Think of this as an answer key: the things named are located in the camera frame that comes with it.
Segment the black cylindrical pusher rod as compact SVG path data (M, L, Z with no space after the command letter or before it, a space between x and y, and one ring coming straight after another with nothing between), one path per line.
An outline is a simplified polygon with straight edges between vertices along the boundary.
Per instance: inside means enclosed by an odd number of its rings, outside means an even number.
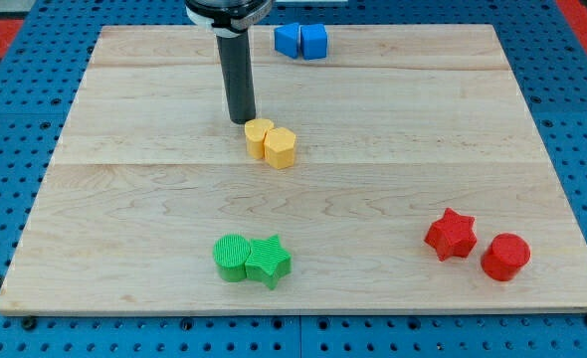
M256 117L249 34L217 38L230 120L245 124Z

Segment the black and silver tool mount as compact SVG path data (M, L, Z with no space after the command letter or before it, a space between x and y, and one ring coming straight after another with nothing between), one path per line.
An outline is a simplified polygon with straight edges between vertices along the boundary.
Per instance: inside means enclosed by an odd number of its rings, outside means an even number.
M185 0L188 18L222 38L235 38L263 20L273 0Z

